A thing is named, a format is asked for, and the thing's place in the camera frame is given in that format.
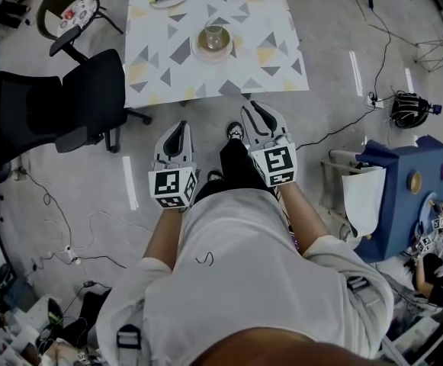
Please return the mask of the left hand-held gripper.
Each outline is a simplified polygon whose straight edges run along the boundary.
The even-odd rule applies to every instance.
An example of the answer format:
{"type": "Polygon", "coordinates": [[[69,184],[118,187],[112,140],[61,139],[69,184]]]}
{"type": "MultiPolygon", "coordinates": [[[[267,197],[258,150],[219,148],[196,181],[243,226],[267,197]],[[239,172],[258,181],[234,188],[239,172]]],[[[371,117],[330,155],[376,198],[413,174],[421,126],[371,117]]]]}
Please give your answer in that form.
{"type": "Polygon", "coordinates": [[[155,154],[153,170],[148,173],[150,197],[163,209],[189,207],[197,187],[197,164],[186,120],[170,127],[159,138],[155,154]]]}

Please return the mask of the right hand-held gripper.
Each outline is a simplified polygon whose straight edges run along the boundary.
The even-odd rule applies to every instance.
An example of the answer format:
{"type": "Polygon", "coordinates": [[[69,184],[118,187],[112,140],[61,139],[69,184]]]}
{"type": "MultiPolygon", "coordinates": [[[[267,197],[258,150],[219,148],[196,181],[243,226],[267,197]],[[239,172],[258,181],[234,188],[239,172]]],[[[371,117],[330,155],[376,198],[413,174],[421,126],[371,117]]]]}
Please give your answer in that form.
{"type": "Polygon", "coordinates": [[[268,188],[295,181],[297,154],[284,116],[270,105],[250,101],[241,117],[249,142],[249,156],[268,188]]]}

